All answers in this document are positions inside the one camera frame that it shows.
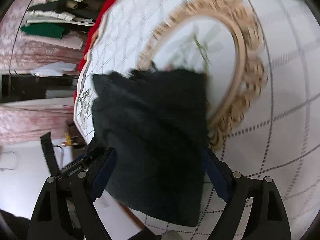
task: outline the white tablecloth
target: white tablecloth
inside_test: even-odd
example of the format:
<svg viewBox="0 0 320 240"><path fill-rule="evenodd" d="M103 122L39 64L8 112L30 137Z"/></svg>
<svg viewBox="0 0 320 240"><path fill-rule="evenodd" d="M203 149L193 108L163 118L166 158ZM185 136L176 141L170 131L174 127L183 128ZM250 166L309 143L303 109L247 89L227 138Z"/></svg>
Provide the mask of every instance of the white tablecloth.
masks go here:
<svg viewBox="0 0 320 240"><path fill-rule="evenodd" d="M94 135L91 105L96 94L92 73L115 70L128 74L136 66L153 28L183 1L118 0L104 15L99 38L77 88L75 121L87 142ZM271 176L283 198L292 239L300 239L320 208L320 27L302 0L243 3L254 9L263 29L265 41L260 57L268 83L216 155L233 171L248 177ZM242 238L251 203L248 199L234 239ZM206 177L196 227L135 214L156 234L176 230L184 240L206 240L224 206Z"/></svg>

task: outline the green fabric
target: green fabric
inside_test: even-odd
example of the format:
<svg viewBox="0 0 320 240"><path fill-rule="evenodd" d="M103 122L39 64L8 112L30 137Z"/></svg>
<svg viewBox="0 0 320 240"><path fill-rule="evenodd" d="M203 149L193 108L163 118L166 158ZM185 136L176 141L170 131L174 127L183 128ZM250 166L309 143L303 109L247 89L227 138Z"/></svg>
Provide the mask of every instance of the green fabric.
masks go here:
<svg viewBox="0 0 320 240"><path fill-rule="evenodd" d="M20 29L29 35L38 35L59 39L61 39L64 34L70 32L68 29L52 23L33 23L29 26L22 26Z"/></svg>

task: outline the gold mirror frame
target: gold mirror frame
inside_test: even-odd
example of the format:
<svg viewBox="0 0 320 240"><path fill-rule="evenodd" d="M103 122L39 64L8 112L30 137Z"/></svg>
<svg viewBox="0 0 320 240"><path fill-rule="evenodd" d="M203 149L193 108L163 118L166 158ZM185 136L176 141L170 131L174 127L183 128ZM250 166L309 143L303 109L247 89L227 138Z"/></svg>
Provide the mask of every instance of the gold mirror frame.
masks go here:
<svg viewBox="0 0 320 240"><path fill-rule="evenodd" d="M148 70L159 48L183 22L195 16L206 16L222 22L232 34L236 50L236 66L228 92L215 113L208 118L209 147L223 148L226 136L240 124L250 101L256 99L267 84L263 63L258 56L264 46L261 27L253 10L242 0L185 1L168 19L157 26L138 58L137 68Z"/></svg>

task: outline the embroidered tablecloth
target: embroidered tablecloth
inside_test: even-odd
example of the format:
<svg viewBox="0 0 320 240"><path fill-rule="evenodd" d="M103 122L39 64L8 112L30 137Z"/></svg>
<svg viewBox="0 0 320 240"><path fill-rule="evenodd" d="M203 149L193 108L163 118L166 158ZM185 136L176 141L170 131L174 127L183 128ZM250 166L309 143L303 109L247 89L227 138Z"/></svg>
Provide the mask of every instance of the embroidered tablecloth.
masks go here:
<svg viewBox="0 0 320 240"><path fill-rule="evenodd" d="M161 70L208 73L212 148L233 171L275 180L292 239L300 239L320 208L320 27L303 0L118 0L78 81L74 116L87 142L92 73L128 75L150 60ZM242 238L251 204L234 239ZM196 227L134 213L156 234L206 240L224 206L205 176Z"/></svg>

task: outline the black cloth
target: black cloth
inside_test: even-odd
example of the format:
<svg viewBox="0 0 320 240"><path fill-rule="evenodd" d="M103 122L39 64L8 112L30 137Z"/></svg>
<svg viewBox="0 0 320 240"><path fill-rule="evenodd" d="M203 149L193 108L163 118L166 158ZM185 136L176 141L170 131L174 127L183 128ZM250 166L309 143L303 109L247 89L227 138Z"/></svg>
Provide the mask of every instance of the black cloth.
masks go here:
<svg viewBox="0 0 320 240"><path fill-rule="evenodd" d="M34 6L31 6L28 8L28 11L54 11L56 13L63 13L66 9L66 3L68 0L57 0L55 2L47 2L47 3L41 3L36 4Z"/></svg>
<svg viewBox="0 0 320 240"><path fill-rule="evenodd" d="M16 217L11 213L8 213L0 209L0 239L10 240L14 236L18 240L26 240L30 220L23 217ZM12 234L8 234L8 228L11 230Z"/></svg>
<svg viewBox="0 0 320 240"><path fill-rule="evenodd" d="M99 16L97 10L91 10L87 7L84 8L85 3L81 3L80 8L70 9L66 6L68 0L57 0L55 2L47 2L37 4L28 8L28 11L40 10L40 11L54 11L56 13L68 12L76 17L96 20Z"/></svg>
<svg viewBox="0 0 320 240"><path fill-rule="evenodd" d="M94 140L118 163L106 190L151 217L196 226L207 145L205 76L187 70L93 75Z"/></svg>
<svg viewBox="0 0 320 240"><path fill-rule="evenodd" d="M93 19L94 21L96 21L98 16L99 16L99 12L98 11L87 10L87 9L78 9L78 8L77 9L70 9L70 8L66 8L65 11L75 15L76 17L86 18L86 19Z"/></svg>
<svg viewBox="0 0 320 240"><path fill-rule="evenodd" d="M69 23L66 21L64 23L52 23L55 24L57 26L63 27L69 31L77 31L77 32L89 32L89 30L91 29L92 26L87 26L87 25L81 25L81 24L74 24L71 23L72 21L70 21Z"/></svg>

